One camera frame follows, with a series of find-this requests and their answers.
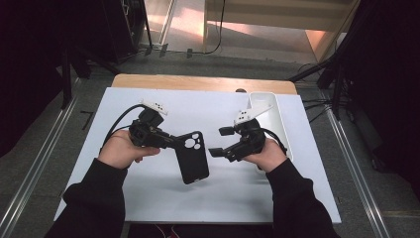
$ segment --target person's right hand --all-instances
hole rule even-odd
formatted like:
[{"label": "person's right hand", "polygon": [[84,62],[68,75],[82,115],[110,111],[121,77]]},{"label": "person's right hand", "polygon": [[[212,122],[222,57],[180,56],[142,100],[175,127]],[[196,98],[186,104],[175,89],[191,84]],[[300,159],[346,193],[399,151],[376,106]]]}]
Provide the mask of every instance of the person's right hand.
[{"label": "person's right hand", "polygon": [[256,164],[266,173],[270,173],[283,162],[287,156],[273,139],[265,139],[265,144],[259,154],[252,154],[243,158],[244,161]]}]

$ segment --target metal rail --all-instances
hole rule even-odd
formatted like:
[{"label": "metal rail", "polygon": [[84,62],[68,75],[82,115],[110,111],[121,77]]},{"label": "metal rail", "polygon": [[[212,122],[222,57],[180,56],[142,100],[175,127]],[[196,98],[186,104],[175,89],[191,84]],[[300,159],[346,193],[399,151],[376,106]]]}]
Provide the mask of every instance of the metal rail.
[{"label": "metal rail", "polygon": [[[324,99],[330,99],[327,94],[321,90],[321,96]],[[359,166],[358,160],[353,152],[352,146],[350,145],[349,139],[345,133],[343,125],[340,121],[337,121],[332,110],[327,111],[328,118],[330,119],[331,125],[333,126],[334,133],[336,134],[337,140],[342,149],[346,163],[349,167],[350,174],[352,175],[356,189],[358,190],[359,196],[361,197],[362,203],[367,213],[367,218],[370,221],[370,225],[373,232],[378,238],[391,237],[386,224],[382,218],[382,214],[376,204],[373,194],[370,192],[368,182]]]},{"label": "metal rail", "polygon": [[80,87],[81,80],[78,78],[73,85],[73,98],[68,103],[65,110],[61,110],[55,119],[52,129],[50,130],[46,140],[44,141],[43,146],[38,152],[37,157],[35,158],[31,168],[29,169],[27,175],[25,176],[21,186],[18,191],[13,196],[10,201],[6,213],[3,216],[0,223],[0,237],[7,238],[13,232],[15,225],[21,216],[49,158],[56,142],[58,141],[59,136],[68,121],[68,118],[74,108],[74,105],[77,101],[78,88]]}]

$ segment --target hand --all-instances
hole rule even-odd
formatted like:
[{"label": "hand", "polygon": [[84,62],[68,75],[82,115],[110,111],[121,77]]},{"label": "hand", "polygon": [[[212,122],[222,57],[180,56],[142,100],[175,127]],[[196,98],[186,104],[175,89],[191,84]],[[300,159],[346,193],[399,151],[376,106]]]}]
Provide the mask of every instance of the hand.
[{"label": "hand", "polygon": [[265,144],[259,154],[253,154],[243,158],[244,161],[256,164],[266,173],[270,173],[285,162],[286,159],[287,156],[283,153],[278,144],[273,139],[269,138],[265,139]]},{"label": "hand", "polygon": [[159,148],[137,147],[130,140],[128,131],[116,131],[102,148],[98,160],[117,169],[125,169],[133,161],[139,163],[143,157],[154,156]]}]

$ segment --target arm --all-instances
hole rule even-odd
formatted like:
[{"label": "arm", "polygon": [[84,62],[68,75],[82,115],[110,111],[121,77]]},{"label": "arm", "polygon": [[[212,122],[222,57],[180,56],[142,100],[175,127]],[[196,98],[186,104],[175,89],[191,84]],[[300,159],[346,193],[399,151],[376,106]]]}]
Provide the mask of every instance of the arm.
[{"label": "arm", "polygon": [[244,160],[266,172],[272,189],[274,237],[339,237],[311,179],[303,178],[274,140]]},{"label": "arm", "polygon": [[120,237],[125,219],[122,186],[127,167],[158,152],[156,148],[133,146],[128,132],[117,131],[82,182],[66,190],[66,208],[46,237]]}]

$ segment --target black phone case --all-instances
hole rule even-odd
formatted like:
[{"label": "black phone case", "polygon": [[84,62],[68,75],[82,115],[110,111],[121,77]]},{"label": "black phone case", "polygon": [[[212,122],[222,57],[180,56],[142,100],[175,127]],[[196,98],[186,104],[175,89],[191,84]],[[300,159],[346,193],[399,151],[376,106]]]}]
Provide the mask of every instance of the black phone case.
[{"label": "black phone case", "polygon": [[201,132],[191,132],[177,139],[185,143],[184,148],[175,150],[183,182],[190,184],[209,177],[206,149]]}]

